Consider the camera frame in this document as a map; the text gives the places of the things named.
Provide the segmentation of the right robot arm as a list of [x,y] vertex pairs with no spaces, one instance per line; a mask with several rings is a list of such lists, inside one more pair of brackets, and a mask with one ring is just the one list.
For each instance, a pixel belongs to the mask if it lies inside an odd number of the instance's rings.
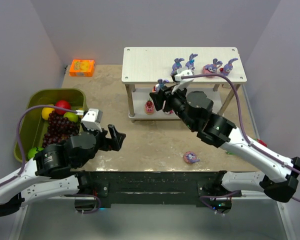
[[209,191],[255,191],[282,203],[293,198],[299,184],[299,157],[282,156],[244,135],[233,122],[212,112],[214,102],[202,91],[173,92],[172,87],[163,87],[149,96],[157,111],[173,111],[202,142],[231,152],[258,169],[223,171]]

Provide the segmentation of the purple bunny large donut toy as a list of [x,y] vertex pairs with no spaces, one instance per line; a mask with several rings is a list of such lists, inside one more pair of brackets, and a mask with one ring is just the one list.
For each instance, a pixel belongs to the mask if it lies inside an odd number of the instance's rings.
[[183,160],[190,165],[198,163],[200,161],[198,156],[193,151],[187,151],[186,153],[184,153]]

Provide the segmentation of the purple bunny sitting toy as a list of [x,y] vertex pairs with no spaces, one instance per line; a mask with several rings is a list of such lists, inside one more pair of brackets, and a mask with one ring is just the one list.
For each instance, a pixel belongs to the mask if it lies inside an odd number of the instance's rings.
[[189,59],[187,63],[185,64],[185,67],[190,70],[192,73],[194,73],[195,70],[195,58],[198,56],[197,53],[191,53],[189,55]]

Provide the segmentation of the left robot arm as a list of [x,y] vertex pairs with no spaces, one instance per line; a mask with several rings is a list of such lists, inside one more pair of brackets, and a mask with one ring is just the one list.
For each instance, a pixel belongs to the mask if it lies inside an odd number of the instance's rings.
[[93,159],[98,151],[118,152],[126,134],[108,129],[82,131],[59,143],[48,145],[35,154],[23,168],[0,179],[0,217],[11,215],[20,208],[42,199],[60,195],[96,197],[97,189],[91,175],[76,171]]

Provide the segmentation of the pink bear strawberry donut toy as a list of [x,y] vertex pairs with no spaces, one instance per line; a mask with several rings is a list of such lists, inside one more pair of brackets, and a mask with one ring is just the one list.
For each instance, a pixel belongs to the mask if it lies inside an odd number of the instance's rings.
[[148,99],[146,101],[146,103],[144,104],[144,112],[147,115],[152,115],[152,114],[155,113],[155,106],[154,106],[154,103],[151,99]]

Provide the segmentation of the pink bear santa hat toy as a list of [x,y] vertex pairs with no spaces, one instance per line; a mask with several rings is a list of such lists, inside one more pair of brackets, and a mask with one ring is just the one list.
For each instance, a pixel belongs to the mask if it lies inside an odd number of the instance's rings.
[[174,113],[174,111],[173,110],[170,110],[170,111],[168,111],[168,112],[165,112],[164,114],[165,115],[172,115]]

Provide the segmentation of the purple bunny pink donut toy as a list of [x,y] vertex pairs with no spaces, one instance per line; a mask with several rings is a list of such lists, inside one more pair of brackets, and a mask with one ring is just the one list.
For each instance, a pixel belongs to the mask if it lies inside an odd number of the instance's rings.
[[212,63],[206,64],[202,68],[202,73],[204,75],[207,75],[207,78],[213,78],[212,74],[216,74],[218,71],[218,68],[222,66],[223,62],[221,60],[218,60],[217,58],[214,58],[212,60]]

